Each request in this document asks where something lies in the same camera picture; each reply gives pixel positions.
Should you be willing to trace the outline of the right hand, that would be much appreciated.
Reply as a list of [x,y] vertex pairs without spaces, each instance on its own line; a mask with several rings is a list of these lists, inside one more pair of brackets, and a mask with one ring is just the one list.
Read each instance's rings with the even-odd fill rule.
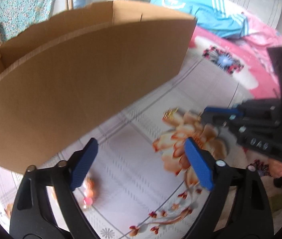
[[269,173],[273,178],[282,177],[282,162],[273,158],[268,159]]

